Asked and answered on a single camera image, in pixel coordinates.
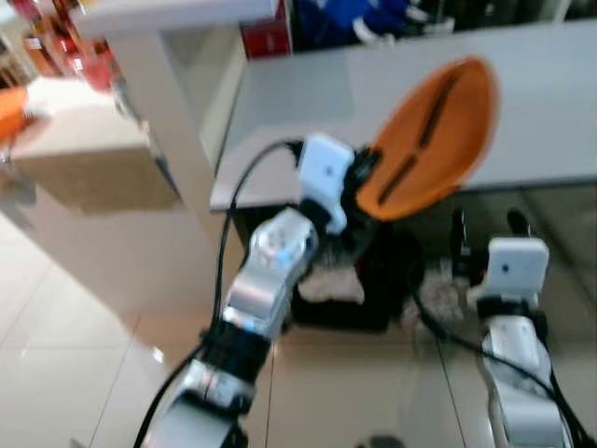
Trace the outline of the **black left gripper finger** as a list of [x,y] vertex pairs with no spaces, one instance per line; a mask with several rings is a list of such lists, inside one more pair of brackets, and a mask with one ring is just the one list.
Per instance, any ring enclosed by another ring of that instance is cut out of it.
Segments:
[[413,166],[418,162],[417,157],[406,157],[399,166],[389,172],[389,178],[381,189],[380,195],[393,195],[393,191],[401,184],[402,180],[413,170]]

